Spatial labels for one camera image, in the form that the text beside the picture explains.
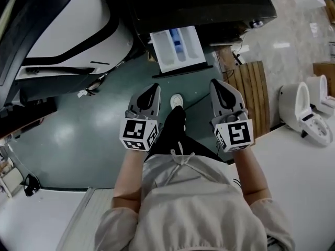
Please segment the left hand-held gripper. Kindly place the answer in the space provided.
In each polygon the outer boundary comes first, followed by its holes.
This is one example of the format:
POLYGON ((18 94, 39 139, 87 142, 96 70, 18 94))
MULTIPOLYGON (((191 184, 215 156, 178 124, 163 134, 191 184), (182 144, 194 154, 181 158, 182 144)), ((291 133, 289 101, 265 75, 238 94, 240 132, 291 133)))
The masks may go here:
POLYGON ((159 133, 161 87, 151 84, 132 95, 120 123, 119 139, 128 150, 148 152, 159 133))

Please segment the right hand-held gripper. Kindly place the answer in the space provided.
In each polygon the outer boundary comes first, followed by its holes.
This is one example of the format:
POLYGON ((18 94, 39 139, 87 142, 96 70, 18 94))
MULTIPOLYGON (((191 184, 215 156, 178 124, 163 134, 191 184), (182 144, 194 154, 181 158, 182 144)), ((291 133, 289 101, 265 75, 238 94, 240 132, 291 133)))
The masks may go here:
POLYGON ((222 150, 227 153, 252 145, 253 122, 241 93, 226 82, 212 79, 210 97, 214 113, 210 123, 222 150))

